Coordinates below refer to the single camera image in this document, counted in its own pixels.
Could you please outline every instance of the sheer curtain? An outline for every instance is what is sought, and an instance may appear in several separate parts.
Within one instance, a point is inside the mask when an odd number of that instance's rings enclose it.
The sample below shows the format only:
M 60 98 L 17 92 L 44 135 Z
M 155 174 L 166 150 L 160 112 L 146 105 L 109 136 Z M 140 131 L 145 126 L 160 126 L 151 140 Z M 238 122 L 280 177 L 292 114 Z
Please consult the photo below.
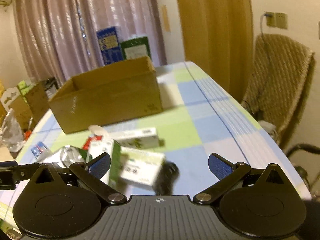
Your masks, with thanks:
M 149 38 L 153 63 L 165 64 L 156 0 L 15 0 L 16 28 L 29 76 L 60 83 L 103 66 L 96 31 L 120 26 L 124 39 Z

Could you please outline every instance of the brown box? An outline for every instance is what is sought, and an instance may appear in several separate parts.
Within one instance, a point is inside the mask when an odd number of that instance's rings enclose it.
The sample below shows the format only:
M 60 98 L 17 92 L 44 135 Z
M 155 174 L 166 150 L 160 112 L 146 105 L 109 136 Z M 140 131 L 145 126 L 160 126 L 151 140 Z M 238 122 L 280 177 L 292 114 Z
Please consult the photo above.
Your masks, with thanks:
M 33 129 L 49 109 L 48 97 L 41 83 L 36 84 L 26 93 L 25 98 L 28 103 L 20 95 L 9 105 L 9 108 L 14 109 L 17 121 L 23 130 L 28 128 L 32 116 L 31 129 Z
M 149 57 L 74 76 L 49 99 L 49 106 L 65 133 L 162 111 L 156 71 Z

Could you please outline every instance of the yellow curtain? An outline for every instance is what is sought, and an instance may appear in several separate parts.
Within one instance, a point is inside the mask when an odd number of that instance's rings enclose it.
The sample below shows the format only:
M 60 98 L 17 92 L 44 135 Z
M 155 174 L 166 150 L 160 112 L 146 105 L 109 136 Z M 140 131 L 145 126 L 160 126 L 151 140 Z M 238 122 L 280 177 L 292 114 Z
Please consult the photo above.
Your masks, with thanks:
M 250 0 L 178 0 L 186 60 L 241 101 L 252 66 Z

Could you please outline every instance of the checkered tablecloth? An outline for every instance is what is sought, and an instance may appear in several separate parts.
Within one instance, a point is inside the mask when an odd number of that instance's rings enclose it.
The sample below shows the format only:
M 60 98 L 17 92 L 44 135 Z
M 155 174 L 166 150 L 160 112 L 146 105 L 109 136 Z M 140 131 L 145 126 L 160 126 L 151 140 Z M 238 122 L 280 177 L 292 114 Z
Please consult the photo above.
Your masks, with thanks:
M 192 62 L 156 68 L 164 111 L 160 114 L 105 126 L 108 132 L 156 127 L 164 145 L 151 149 L 164 152 L 180 176 L 175 195 L 190 195 L 211 186 L 218 179 L 209 171 L 208 156 L 216 152 L 229 161 L 246 162 L 253 168 L 278 163 L 302 198 L 310 198 L 303 181 L 284 153 L 260 125 L 213 79 Z M 42 141 L 52 151 L 63 145 L 82 147 L 89 131 L 65 135 L 49 110 L 17 157 L 19 164 L 35 161 L 31 147 Z M 16 227 L 12 207 L 26 185 L 0 192 L 0 218 Z M 130 195 L 154 192 L 129 186 Z

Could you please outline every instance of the plaid tablecloth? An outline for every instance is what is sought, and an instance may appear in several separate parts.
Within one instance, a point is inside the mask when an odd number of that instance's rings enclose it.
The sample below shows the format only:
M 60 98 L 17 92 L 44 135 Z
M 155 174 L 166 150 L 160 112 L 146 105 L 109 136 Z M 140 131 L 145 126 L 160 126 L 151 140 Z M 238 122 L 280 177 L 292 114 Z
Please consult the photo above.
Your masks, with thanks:
M 211 186 L 218 179 L 208 168 L 208 156 L 216 152 L 233 163 L 246 162 L 253 168 L 278 163 L 302 198 L 310 198 L 303 181 L 284 153 L 260 125 L 213 79 L 192 62 L 156 68 L 164 111 L 160 114 L 105 126 L 108 132 L 156 127 L 164 145 L 152 149 L 164 152 L 180 176 L 175 195 L 190 195 Z M 65 135 L 49 110 L 17 157 L 19 164 L 35 161 L 31 147 L 42 141 L 52 151 L 63 145 L 81 147 L 89 131 Z M 12 207 L 27 181 L 16 190 L 0 192 L 0 218 L 16 227 Z M 154 195 L 128 186 L 126 195 Z

